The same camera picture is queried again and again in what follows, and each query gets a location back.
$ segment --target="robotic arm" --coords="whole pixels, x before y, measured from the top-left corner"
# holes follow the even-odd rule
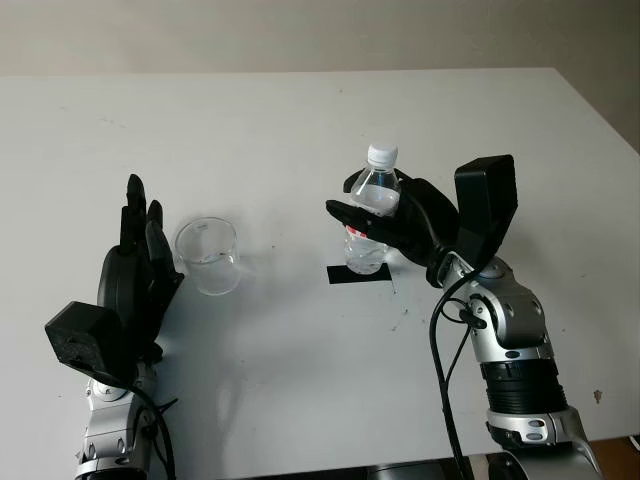
[[[397,174],[401,196],[393,218],[380,218],[335,200],[326,206],[343,224],[425,266],[427,281],[445,291],[429,333],[460,478],[471,479],[473,474],[462,458],[449,406],[449,380],[435,341],[438,317],[451,300],[460,307],[460,322],[468,325],[487,382],[487,428],[505,450],[490,463],[490,478],[601,478],[580,416],[567,404],[558,383],[542,305],[494,256],[517,207],[513,158],[479,158],[458,168],[459,211],[426,180]],[[354,180],[355,176],[347,179],[345,193]]]
[[[162,232],[162,206],[146,209],[142,181],[131,175],[122,208],[120,243],[107,254],[98,306],[71,302],[46,326],[58,360],[91,377],[91,416],[76,480],[145,480],[158,428],[175,478],[171,442],[153,396],[155,343],[164,313],[184,276],[177,273]]]

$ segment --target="black cable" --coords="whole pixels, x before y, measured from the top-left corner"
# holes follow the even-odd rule
[[[433,355],[433,363],[436,368],[436,375],[438,377],[438,387],[440,388],[440,398],[442,399],[442,413],[444,415],[444,423],[447,428],[447,435],[449,436],[449,443],[451,444],[451,450],[453,452],[453,458],[458,467],[458,473],[462,480],[473,479],[473,472],[467,469],[467,465],[462,455],[462,449],[460,448],[460,440],[458,439],[458,432],[456,431],[456,425],[453,420],[453,413],[451,412],[451,404],[449,403],[448,384],[442,368],[442,361],[440,360],[440,352],[438,350],[438,340],[436,338],[436,327],[438,325],[438,318],[442,313],[444,305],[451,299],[453,294],[465,283],[472,280],[482,269],[476,269],[472,272],[464,275],[457,280],[451,287],[449,287],[438,303],[433,309],[431,315],[431,321],[429,322],[429,343],[431,345],[431,354]]]
[[[105,383],[107,385],[111,385],[112,387],[124,388],[125,390],[129,390],[134,395],[137,395],[138,398],[142,400],[142,403],[144,403],[145,406],[149,410],[151,410],[151,412],[153,413],[153,416],[155,417],[155,421],[158,423],[158,426],[160,427],[162,442],[164,443],[164,448],[167,452],[166,463],[163,463],[163,466],[165,467],[164,471],[167,475],[167,480],[176,480],[176,464],[173,458],[173,445],[171,444],[171,435],[169,434],[169,428],[167,427],[167,424],[164,421],[162,412],[156,406],[156,404],[153,403],[153,400],[151,399],[151,397],[147,395],[142,389],[136,387],[135,385],[127,385],[126,383],[120,381],[118,378],[114,377],[113,375],[110,375],[105,372],[100,372],[100,379],[98,381],[101,383]],[[174,399],[171,402],[164,404],[163,407],[165,408],[163,411],[166,411],[167,408],[169,408],[171,405],[173,405],[177,401],[178,399]]]
[[[174,398],[170,402],[163,403],[162,405],[158,405],[158,410],[160,410],[160,412],[164,414],[164,412],[166,412],[171,407],[173,407],[177,401],[178,401],[178,399]]]
[[[169,428],[167,427],[167,423],[164,421],[164,417],[162,416],[162,412],[158,409],[155,403],[149,395],[147,395],[144,391],[139,389],[136,386],[127,387],[128,390],[133,392],[142,400],[145,406],[153,412],[153,416],[155,417],[155,421],[158,423],[158,427],[160,427],[160,434],[162,435],[162,443],[164,443],[164,449],[167,453],[166,462],[164,462],[164,457],[158,455],[160,461],[163,462],[163,466],[165,467],[165,472],[167,474],[167,480],[176,480],[176,464],[173,457],[173,445],[171,444],[171,435],[169,434]]]
[[[462,353],[462,348],[464,347],[464,344],[467,343],[467,339],[469,338],[469,334],[470,333],[471,333],[471,326],[468,325],[467,326],[467,331],[464,333],[464,336],[462,337],[462,340],[460,341],[460,345],[458,346],[458,350],[456,351],[456,354],[453,357],[453,361],[451,362],[451,366],[449,367],[449,371],[447,372],[447,378],[445,378],[445,380],[444,380],[444,383],[447,385],[447,392],[449,391],[449,380],[451,379],[451,374],[453,373],[453,369],[455,368],[456,363],[458,362],[458,358],[460,357],[460,354]]]
[[[158,437],[157,436],[153,437],[153,449],[156,451],[156,455],[158,456],[158,460],[160,460],[160,463],[162,463],[162,466],[164,467],[164,471],[166,472],[169,469],[169,466],[167,465],[167,461],[165,460],[164,456],[160,452],[160,447],[158,447]]]
[[[449,302],[456,302],[456,303],[459,303],[460,305],[462,305],[462,308],[464,308],[464,309],[469,308],[469,307],[467,306],[467,304],[464,302],[464,300],[460,300],[459,298],[450,298],[449,300],[447,300],[447,301],[445,302],[445,305],[446,305],[447,303],[449,303]],[[449,320],[450,322],[453,322],[453,323],[467,323],[467,322],[465,322],[464,320],[459,320],[459,319],[457,319],[457,318],[453,318],[453,317],[449,316],[449,315],[447,314],[447,312],[445,312],[445,311],[444,311],[444,306],[442,307],[442,312],[440,312],[440,313],[441,313],[441,315],[442,315],[444,318],[446,318],[446,319],[447,319],[447,320]]]

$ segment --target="beige wall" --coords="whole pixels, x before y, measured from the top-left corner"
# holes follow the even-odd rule
[[[553,66],[638,149],[639,3],[0,0],[0,75]]]

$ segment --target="white table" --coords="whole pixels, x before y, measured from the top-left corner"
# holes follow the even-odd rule
[[[327,280],[343,233],[324,200],[344,198],[377,140],[451,198],[458,165],[515,156],[520,207],[500,255],[544,305],[587,435],[637,432],[638,155],[556,71],[2,78],[3,476],[73,476],[86,378],[57,363],[43,325],[95,302],[130,172],[165,206],[170,239],[221,216],[244,258],[232,294],[185,283],[159,338],[179,478],[449,456],[426,325],[440,292],[399,256],[393,285]],[[448,361],[462,332],[440,333]],[[451,396],[464,452],[495,451],[470,346]]]

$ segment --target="water bottle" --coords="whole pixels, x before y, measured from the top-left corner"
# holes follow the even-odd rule
[[[400,199],[400,185],[393,171],[397,157],[398,147],[369,146],[367,166],[351,188],[352,205],[381,217],[395,213]],[[344,257],[351,271],[362,275],[377,272],[388,248],[347,225]]]

